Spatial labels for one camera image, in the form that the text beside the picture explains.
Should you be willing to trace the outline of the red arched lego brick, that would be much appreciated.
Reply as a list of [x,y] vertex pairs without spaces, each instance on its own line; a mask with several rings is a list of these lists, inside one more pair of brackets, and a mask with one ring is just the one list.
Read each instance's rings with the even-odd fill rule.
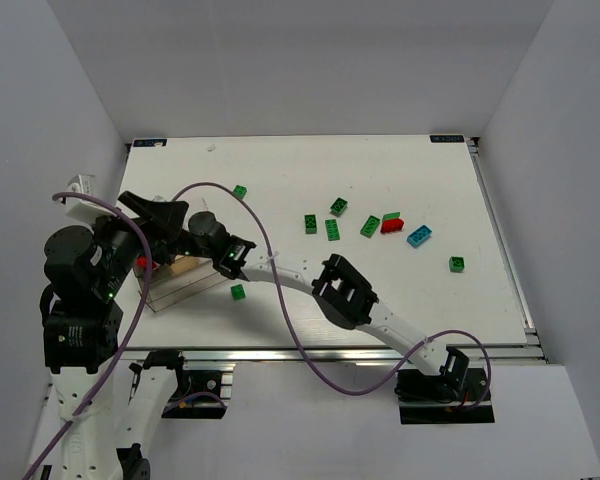
[[401,231],[404,227],[404,221],[401,218],[391,218],[385,220],[381,225],[381,233],[389,234]]

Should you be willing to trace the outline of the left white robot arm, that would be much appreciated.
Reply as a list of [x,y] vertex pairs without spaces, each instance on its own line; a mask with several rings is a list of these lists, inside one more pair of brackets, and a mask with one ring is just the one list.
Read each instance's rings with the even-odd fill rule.
[[112,374],[130,338],[118,335],[123,312],[115,297],[139,257],[169,262],[187,203],[158,202],[130,192],[120,202],[128,217],[98,201],[85,225],[65,227],[44,246],[49,284],[40,310],[45,365],[64,424],[64,479],[147,479],[149,447],[167,402],[182,387],[182,354],[153,351],[134,365],[132,397],[120,423],[113,419]]

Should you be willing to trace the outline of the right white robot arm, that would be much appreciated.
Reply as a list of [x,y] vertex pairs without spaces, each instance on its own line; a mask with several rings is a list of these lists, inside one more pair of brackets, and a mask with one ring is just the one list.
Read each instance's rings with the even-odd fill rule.
[[277,264],[273,246],[260,221],[256,225],[262,247],[228,233],[209,211],[190,217],[188,227],[176,237],[177,252],[207,258],[228,279],[266,282],[276,287],[283,317],[290,323],[283,289],[313,297],[332,325],[358,331],[381,341],[403,356],[424,377],[447,391],[460,393],[468,370],[468,357],[438,339],[445,331],[427,336],[393,313],[373,291],[371,283],[342,255],[333,254],[319,268],[293,259],[288,268]]

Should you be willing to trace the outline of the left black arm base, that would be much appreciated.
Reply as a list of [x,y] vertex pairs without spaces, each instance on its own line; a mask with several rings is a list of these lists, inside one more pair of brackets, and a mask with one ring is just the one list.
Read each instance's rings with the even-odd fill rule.
[[185,365],[178,388],[168,400],[164,419],[220,420],[231,398],[233,372],[227,366]]

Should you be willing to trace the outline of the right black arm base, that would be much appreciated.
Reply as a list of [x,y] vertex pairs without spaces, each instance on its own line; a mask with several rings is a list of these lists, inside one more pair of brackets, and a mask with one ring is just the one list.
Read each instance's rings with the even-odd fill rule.
[[471,406],[487,386],[486,372],[470,368],[459,393],[436,384],[417,370],[397,374],[394,393],[398,399],[401,425],[479,425],[494,424],[495,415],[488,392],[480,404]]

